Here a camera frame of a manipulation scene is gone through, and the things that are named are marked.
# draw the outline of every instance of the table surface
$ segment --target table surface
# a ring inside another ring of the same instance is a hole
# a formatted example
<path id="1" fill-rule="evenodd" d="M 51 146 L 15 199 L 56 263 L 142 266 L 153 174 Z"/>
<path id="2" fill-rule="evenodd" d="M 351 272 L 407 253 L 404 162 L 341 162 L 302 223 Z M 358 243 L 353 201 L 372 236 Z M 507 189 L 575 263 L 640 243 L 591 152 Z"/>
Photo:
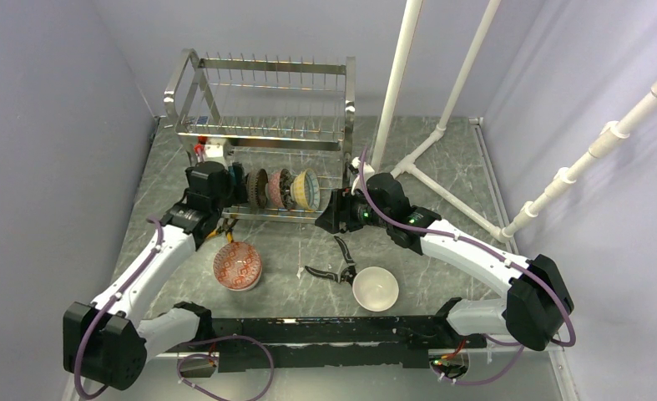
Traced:
<path id="1" fill-rule="evenodd" d="M 436 126 L 436 118 L 395 118 L 383 158 L 383 170 L 389 171 L 404 155 L 421 144 Z M 377 117 L 356 119 L 354 154 L 371 143 Z M 321 178 L 322 195 L 336 186 L 340 169 L 337 153 L 306 151 L 258 152 L 240 150 L 235 160 L 245 168 L 281 167 L 297 175 L 306 167 Z M 478 137 L 467 119 L 449 121 L 446 134 L 417 160 L 417 167 L 494 224 L 498 208 L 494 203 L 485 159 Z M 160 129 L 151 146 L 144 174 L 114 278 L 118 277 L 151 239 L 154 228 L 146 216 L 161 217 L 181 197 L 189 161 L 171 128 Z M 453 225 L 486 242 L 503 247 L 481 227 L 457 211 L 442 197 L 409 174 L 398 180 L 413 205 L 434 210 Z M 325 207 L 327 196 L 322 196 Z M 308 265 L 339 272 L 345 262 L 332 236 L 312 224 L 269 221 L 239 221 L 236 241 L 252 244 L 260 253 L 263 272 L 258 285 L 248 292 L 223 288 L 212 272 L 215 253 L 226 243 L 224 238 L 207 241 L 183 263 L 154 300 L 147 317 L 167 312 L 175 303 L 189 301 L 212 310 L 214 317 L 350 317 L 380 315 L 420 315 L 435 313 L 451 297 L 487 299 L 495 294 L 454 266 L 396 246 L 382 229 L 365 227 L 341 235 L 360 271 L 381 266 L 389 270 L 399 284 L 397 303 L 385 312 L 369 312 L 352 296 L 350 286 L 315 278 L 306 272 L 297 276 L 300 266 Z"/>

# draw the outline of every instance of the gray wall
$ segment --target gray wall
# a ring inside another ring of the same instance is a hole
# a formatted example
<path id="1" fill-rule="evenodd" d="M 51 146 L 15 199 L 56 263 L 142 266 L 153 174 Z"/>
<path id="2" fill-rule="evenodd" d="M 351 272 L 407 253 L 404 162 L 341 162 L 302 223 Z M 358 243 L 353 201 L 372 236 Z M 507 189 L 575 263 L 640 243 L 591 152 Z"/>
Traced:
<path id="1" fill-rule="evenodd" d="M 97 0 L 151 109 L 182 48 L 201 53 L 279 54 L 292 60 L 357 56 L 359 115 L 382 111 L 405 0 Z M 439 115 L 488 0 L 426 0 L 402 82 L 399 114 Z M 505 1 L 455 115 L 481 116 L 543 0 Z"/>
<path id="2" fill-rule="evenodd" d="M 548 2 L 485 115 L 508 214 L 656 79 L 657 1 Z M 573 294 L 582 399 L 657 399 L 657 114 L 517 239 Z"/>
<path id="3" fill-rule="evenodd" d="M 94 5 L 0 1 L 0 399 L 59 399 L 62 317 L 106 287 L 153 125 Z"/>

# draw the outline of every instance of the robotic arm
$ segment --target robotic arm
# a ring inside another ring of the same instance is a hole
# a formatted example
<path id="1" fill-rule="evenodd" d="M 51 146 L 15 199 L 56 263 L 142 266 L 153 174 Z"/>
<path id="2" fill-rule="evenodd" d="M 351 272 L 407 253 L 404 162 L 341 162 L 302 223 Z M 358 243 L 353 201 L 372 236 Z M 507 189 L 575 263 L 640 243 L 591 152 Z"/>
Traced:
<path id="1" fill-rule="evenodd" d="M 75 302 L 65 312 L 63 366 L 67 371 L 75 372 L 80 354 L 81 376 L 124 390 L 138 378 L 146 361 L 159 353 L 191 340 L 218 337 L 210 310 L 193 303 L 182 302 L 160 317 L 142 320 L 173 271 L 217 227 L 222 210 L 247 202 L 240 164 L 202 161 L 186 169 L 186 179 L 183 199 L 165 213 L 156 235 L 127 271 L 91 303 Z M 528 260 L 461 232 L 437 213 L 410 205 L 400 183 L 389 174 L 372 175 L 366 182 L 370 198 L 390 221 L 447 232 L 452 238 L 390 224 L 354 188 L 333 190 L 330 205 L 316 225 L 334 234 L 381 227 L 397 245 L 446 261 L 486 283 L 499 299 L 453 298 L 434 316 L 437 324 L 457 337 L 509 334 L 534 350 L 543 350 L 552 341 L 564 322 L 563 314 L 540 285 L 510 267 L 511 263 L 526 266 L 552 288 L 569 314 L 574 305 L 552 260 L 542 255 Z M 502 257 L 493 257 L 493 252 Z M 115 302 L 105 310 L 102 305 L 110 300 Z"/>

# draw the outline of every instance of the wall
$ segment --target wall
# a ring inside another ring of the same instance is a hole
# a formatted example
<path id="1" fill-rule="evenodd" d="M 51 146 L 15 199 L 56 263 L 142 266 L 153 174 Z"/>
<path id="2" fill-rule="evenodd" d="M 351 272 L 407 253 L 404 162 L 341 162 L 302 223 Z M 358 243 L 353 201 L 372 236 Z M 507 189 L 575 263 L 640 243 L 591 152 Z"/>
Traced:
<path id="1" fill-rule="evenodd" d="M 0 1 L 0 400 L 60 399 L 63 313 L 109 283 L 153 123 L 92 3 Z"/>
<path id="2" fill-rule="evenodd" d="M 382 111 L 405 0 L 97 0 L 99 11 L 156 114 L 182 48 L 215 57 L 279 54 L 316 60 L 357 57 L 359 115 Z M 440 115 L 487 0 L 426 0 L 397 113 Z M 543 0 L 505 1 L 482 47 L 455 115 L 481 116 Z"/>
<path id="3" fill-rule="evenodd" d="M 657 1 L 548 2 L 485 114 L 508 214 L 656 79 Z M 573 295 L 581 398 L 657 399 L 657 114 L 517 239 Z"/>

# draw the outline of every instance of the red patterned bowl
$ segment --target red patterned bowl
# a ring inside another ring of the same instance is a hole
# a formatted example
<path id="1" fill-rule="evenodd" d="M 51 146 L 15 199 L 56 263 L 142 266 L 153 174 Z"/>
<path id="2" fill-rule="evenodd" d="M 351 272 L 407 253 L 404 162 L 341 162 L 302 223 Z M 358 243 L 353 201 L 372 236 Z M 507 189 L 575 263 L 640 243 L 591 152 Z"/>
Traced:
<path id="1" fill-rule="evenodd" d="M 213 273 L 225 288 L 232 291 L 250 290 L 260 280 L 260 254 L 246 242 L 231 242 L 215 255 Z"/>

